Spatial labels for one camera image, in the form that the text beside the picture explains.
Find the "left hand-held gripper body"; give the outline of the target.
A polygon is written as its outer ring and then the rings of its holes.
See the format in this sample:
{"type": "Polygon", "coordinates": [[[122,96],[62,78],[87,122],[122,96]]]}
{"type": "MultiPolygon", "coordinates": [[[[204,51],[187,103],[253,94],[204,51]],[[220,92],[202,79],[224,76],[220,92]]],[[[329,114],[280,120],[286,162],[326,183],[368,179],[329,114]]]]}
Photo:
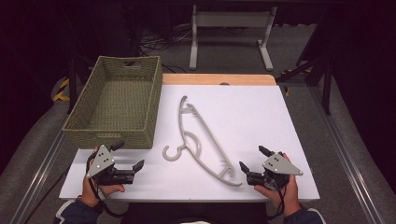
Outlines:
{"type": "Polygon", "coordinates": [[[111,152],[109,147],[101,145],[94,154],[93,161],[88,161],[86,177],[99,186],[132,184],[135,172],[133,169],[118,170],[111,152]]]}

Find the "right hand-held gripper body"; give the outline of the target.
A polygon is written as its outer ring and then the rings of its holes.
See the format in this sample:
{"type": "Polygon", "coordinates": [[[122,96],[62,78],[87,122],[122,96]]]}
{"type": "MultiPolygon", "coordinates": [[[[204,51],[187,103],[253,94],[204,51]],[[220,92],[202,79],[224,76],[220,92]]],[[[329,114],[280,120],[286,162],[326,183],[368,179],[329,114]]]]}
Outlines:
{"type": "Polygon", "coordinates": [[[247,170],[247,183],[250,186],[260,185],[270,190],[285,187],[290,181],[290,175],[303,175],[304,172],[283,157],[282,153],[271,155],[263,164],[263,173],[247,170]]]}

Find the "person's left hand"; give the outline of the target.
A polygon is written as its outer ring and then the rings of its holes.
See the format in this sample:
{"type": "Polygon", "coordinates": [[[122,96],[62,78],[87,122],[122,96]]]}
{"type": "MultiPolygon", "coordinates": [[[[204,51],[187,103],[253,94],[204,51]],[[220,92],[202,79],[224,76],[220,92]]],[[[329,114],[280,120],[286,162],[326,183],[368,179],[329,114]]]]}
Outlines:
{"type": "MultiPolygon", "coordinates": [[[[123,185],[99,186],[99,190],[108,196],[115,192],[124,192],[125,187],[123,185]]],[[[95,207],[99,202],[91,188],[90,180],[88,178],[83,179],[82,194],[79,200],[87,204],[89,207],[95,207]]]]}

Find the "person's right hand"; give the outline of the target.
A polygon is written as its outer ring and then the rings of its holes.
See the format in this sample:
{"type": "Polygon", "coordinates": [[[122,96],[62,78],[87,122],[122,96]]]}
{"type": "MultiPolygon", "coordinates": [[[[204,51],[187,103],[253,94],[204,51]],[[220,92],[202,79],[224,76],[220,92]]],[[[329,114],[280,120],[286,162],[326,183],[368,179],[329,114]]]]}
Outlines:
{"type": "Polygon", "coordinates": [[[277,191],[269,190],[263,186],[256,185],[254,187],[261,195],[268,198],[275,207],[279,207],[281,202],[284,202],[283,216],[289,216],[301,209],[298,199],[298,186],[294,175],[290,175],[290,181],[281,192],[283,197],[280,197],[277,191]]]}

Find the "grey plastic clothes hanger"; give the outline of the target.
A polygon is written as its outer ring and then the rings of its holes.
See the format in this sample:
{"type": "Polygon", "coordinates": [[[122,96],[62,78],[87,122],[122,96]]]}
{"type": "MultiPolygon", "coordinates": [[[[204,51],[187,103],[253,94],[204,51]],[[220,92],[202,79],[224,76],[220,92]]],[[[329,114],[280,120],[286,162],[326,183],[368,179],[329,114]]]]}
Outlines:
{"type": "Polygon", "coordinates": [[[225,178],[226,175],[229,175],[230,177],[234,177],[235,170],[233,168],[233,165],[231,161],[229,160],[228,156],[226,155],[224,149],[220,145],[218,139],[216,136],[212,133],[208,125],[206,124],[204,118],[198,111],[198,109],[190,103],[187,103],[188,96],[184,95],[180,99],[180,103],[178,106],[178,115],[177,115],[177,121],[178,121],[178,130],[180,133],[180,136],[182,138],[182,144],[177,147],[177,153],[174,156],[169,156],[167,154],[167,151],[169,149],[169,146],[165,146],[163,148],[163,158],[167,161],[176,161],[180,158],[182,155],[182,152],[184,150],[187,150],[190,152],[194,160],[210,175],[212,175],[214,178],[216,178],[218,181],[222,182],[225,185],[231,186],[231,187],[240,187],[241,183],[234,183],[230,180],[227,180],[225,178]],[[184,114],[193,114],[196,118],[198,118],[200,124],[203,126],[205,132],[209,135],[210,139],[213,141],[215,144],[215,148],[217,149],[218,153],[221,156],[221,161],[225,163],[225,167],[219,172],[215,173],[212,169],[210,169],[202,160],[201,160],[201,152],[202,152],[202,143],[197,137],[196,134],[187,131],[184,127],[183,123],[183,115],[184,114]]]}

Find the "green woven basket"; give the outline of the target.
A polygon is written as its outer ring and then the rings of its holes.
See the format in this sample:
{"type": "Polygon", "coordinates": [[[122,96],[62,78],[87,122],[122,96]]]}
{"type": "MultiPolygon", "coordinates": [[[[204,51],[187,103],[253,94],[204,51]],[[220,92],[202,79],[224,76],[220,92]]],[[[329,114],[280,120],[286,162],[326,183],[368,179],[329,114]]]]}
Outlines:
{"type": "Polygon", "coordinates": [[[127,149],[150,149],[162,86],[158,56],[101,56],[64,125],[64,133],[80,148],[122,141],[127,149]]]}

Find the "person's lap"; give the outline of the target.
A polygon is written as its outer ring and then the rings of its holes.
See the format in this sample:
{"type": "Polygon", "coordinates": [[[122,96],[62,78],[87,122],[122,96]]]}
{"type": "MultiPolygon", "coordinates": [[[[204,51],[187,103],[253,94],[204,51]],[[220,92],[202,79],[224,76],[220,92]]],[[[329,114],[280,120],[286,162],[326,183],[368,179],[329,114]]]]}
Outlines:
{"type": "Polygon", "coordinates": [[[121,224],[268,224],[266,203],[130,203],[121,224]]]}

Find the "black metal stand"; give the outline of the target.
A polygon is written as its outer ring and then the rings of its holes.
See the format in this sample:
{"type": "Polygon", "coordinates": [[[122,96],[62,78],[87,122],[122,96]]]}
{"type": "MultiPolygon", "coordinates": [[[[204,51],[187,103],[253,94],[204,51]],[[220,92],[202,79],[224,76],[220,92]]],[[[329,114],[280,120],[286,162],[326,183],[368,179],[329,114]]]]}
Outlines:
{"type": "Polygon", "coordinates": [[[70,114],[78,99],[78,81],[85,84],[91,75],[94,61],[81,55],[71,56],[68,60],[67,77],[69,79],[70,114]]]}
{"type": "Polygon", "coordinates": [[[327,115],[330,115],[330,92],[332,85],[332,65],[328,58],[316,58],[312,61],[298,65],[292,70],[285,70],[284,74],[276,78],[276,83],[290,83],[293,77],[301,75],[306,70],[304,84],[308,87],[316,87],[323,80],[321,104],[327,115]]]}

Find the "yellow black floor tape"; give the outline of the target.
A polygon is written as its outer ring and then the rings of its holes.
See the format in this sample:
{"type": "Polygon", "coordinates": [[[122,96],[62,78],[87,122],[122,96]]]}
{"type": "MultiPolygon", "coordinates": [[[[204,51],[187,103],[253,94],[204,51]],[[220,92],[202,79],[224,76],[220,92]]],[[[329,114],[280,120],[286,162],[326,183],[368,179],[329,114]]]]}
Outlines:
{"type": "Polygon", "coordinates": [[[68,102],[70,100],[70,97],[64,94],[64,91],[66,87],[69,84],[69,78],[65,77],[64,80],[61,82],[59,89],[53,96],[53,101],[65,101],[68,102]]]}

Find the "metal floor rail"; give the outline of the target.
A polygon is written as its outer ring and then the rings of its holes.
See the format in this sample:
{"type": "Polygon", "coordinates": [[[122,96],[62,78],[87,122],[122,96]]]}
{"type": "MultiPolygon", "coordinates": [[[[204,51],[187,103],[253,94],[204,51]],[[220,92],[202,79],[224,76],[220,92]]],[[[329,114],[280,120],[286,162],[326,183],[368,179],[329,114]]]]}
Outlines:
{"type": "Polygon", "coordinates": [[[21,202],[9,224],[25,224],[25,222],[28,220],[28,217],[34,213],[34,207],[36,206],[35,201],[37,200],[40,191],[44,187],[44,184],[50,175],[50,171],[60,153],[63,142],[64,132],[60,130],[57,132],[56,137],[53,140],[45,158],[40,163],[33,180],[24,193],[21,202]]]}
{"type": "Polygon", "coordinates": [[[346,172],[346,176],[348,181],[353,188],[353,191],[361,205],[362,211],[366,216],[368,222],[370,224],[386,224],[385,220],[382,218],[378,209],[375,206],[375,203],[371,197],[370,191],[367,188],[367,185],[361,175],[361,172],[356,165],[356,162],[353,161],[352,157],[347,151],[347,146],[344,143],[339,130],[337,129],[332,116],[328,115],[325,109],[322,106],[321,95],[316,88],[309,88],[310,95],[320,112],[324,123],[326,124],[332,140],[335,144],[336,154],[342,163],[344,171],[346,172]]]}

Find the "white metal table frame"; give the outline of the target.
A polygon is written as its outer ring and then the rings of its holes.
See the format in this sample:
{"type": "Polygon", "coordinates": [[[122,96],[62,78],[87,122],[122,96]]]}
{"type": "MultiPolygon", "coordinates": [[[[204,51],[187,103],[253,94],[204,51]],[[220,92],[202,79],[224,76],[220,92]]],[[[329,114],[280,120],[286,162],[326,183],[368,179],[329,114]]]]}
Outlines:
{"type": "Polygon", "coordinates": [[[276,11],[276,7],[259,12],[199,11],[198,7],[194,5],[191,15],[190,70],[197,68],[199,27],[242,27],[264,29],[263,38],[257,41],[257,45],[266,70],[273,71],[274,67],[267,50],[267,43],[275,21],[276,11]]]}

